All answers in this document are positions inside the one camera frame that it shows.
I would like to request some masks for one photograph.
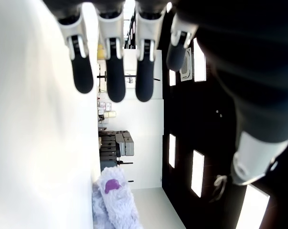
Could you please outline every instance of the rectangular light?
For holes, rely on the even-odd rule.
[[[197,38],[193,40],[193,61],[195,82],[206,81],[205,56],[197,43]]]
[[[166,11],[169,12],[172,9],[172,3],[168,2],[166,6]]]
[[[169,86],[176,85],[176,72],[169,70]]]
[[[169,164],[174,168],[176,159],[176,137],[169,135]]]
[[[192,190],[201,197],[202,181],[203,181],[203,167],[204,167],[204,155],[193,151],[192,157]]]
[[[248,185],[236,229],[259,229],[270,196],[253,185]]]

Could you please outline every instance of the yellow object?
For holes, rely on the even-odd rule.
[[[105,59],[105,50],[101,44],[98,45],[97,49],[97,60],[104,60]]]

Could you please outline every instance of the black wall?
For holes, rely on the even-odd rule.
[[[166,66],[173,11],[165,15],[159,48],[163,61],[164,137],[162,186],[186,228],[235,228],[246,187],[227,184],[223,197],[209,203],[217,175],[229,175],[235,153],[235,107],[213,75],[207,60],[207,81],[169,87]],[[169,134],[176,136],[176,163],[168,163]],[[192,152],[205,156],[202,197],[191,190]],[[288,228],[288,148],[279,165],[253,185],[270,195],[261,229]]]

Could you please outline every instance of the lavender fur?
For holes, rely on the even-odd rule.
[[[133,194],[121,168],[103,170],[93,185],[92,203],[94,229],[143,229]]]

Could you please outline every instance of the purple patch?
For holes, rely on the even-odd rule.
[[[108,194],[109,191],[114,190],[114,189],[119,189],[121,186],[118,182],[118,180],[112,179],[112,180],[108,180],[106,183],[106,189],[105,189],[105,193]]]

